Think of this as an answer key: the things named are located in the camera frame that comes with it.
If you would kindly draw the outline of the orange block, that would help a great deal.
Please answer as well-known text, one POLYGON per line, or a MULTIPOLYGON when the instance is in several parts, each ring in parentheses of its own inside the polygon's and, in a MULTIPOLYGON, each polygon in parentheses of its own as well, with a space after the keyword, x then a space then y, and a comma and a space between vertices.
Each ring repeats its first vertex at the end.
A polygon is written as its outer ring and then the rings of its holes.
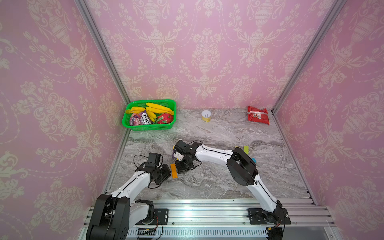
POLYGON ((170 164, 170 168, 171 168, 172 178, 176 179, 178 177, 178 171, 177 171, 176 164, 170 164))

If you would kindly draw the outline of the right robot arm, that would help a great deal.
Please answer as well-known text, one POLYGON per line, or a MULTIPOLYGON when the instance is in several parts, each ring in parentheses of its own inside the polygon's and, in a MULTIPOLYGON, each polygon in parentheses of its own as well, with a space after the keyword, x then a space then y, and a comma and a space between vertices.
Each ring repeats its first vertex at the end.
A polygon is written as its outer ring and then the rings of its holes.
POLYGON ((194 162, 209 162, 226 166, 236 183, 247 187, 259 201, 262 208, 261 218, 267 223, 278 225, 285 222, 283 205, 275 198, 263 183, 255 162, 241 148, 220 150, 205 146, 199 141, 190 144, 180 140, 173 147, 173 156, 178 174, 196 168, 194 162))

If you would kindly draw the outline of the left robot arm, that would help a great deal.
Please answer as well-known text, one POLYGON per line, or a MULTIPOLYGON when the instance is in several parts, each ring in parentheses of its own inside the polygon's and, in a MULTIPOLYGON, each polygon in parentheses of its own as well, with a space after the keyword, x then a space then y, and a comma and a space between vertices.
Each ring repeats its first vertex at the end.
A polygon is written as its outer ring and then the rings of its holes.
POLYGON ((135 234, 141 237, 163 235, 168 224, 168 209, 156 209, 153 201, 137 200, 139 193, 151 182, 160 186, 171 176, 163 164, 157 168, 140 166, 134 175, 111 194, 100 195, 95 203, 86 233, 87 240, 125 240, 135 225, 147 225, 135 234))

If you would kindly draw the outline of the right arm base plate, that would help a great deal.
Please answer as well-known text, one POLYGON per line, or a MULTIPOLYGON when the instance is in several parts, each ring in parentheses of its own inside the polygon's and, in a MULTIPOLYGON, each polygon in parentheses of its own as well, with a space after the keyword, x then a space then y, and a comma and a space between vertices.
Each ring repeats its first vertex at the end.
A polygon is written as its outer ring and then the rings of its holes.
POLYGON ((276 226, 278 224, 290 225, 292 223, 288 211, 285 208, 279 210, 277 213, 270 213, 259 208, 247 209, 247 211, 247 218, 249 218, 251 225, 276 226))

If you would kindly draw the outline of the lime green block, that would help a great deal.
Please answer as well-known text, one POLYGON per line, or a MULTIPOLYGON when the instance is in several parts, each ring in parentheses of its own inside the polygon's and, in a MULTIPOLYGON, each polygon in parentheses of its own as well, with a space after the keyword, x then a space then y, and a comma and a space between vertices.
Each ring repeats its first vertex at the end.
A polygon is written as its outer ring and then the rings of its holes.
POLYGON ((247 155, 250 153, 249 146, 244 146, 243 150, 247 155))

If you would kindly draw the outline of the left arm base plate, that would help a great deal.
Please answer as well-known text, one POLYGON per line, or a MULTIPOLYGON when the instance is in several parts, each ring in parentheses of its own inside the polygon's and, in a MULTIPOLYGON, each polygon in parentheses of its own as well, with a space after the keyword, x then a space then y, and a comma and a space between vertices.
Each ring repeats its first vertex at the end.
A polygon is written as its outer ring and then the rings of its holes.
POLYGON ((154 218, 149 225, 156 225, 157 221, 159 224, 167 225, 169 219, 169 209, 154 209, 154 218))

